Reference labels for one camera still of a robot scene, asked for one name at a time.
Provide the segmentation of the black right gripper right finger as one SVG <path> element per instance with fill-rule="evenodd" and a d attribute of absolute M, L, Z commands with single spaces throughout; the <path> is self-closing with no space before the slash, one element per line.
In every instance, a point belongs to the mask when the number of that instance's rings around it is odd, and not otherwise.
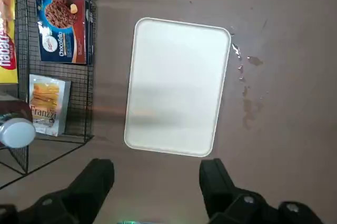
<path fill-rule="evenodd" d="M 218 158 L 201 161 L 199 185 L 208 223 L 322 223 L 303 203 L 284 201 L 274 208 L 259 193 L 235 186 Z"/>

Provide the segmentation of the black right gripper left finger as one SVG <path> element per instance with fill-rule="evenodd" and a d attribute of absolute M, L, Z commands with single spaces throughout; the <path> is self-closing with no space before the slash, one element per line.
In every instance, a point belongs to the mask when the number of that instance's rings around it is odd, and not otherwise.
<path fill-rule="evenodd" d="M 1 223 L 93 223 L 115 180 L 109 159 L 91 160 L 71 184 L 18 211 L 1 204 Z"/>

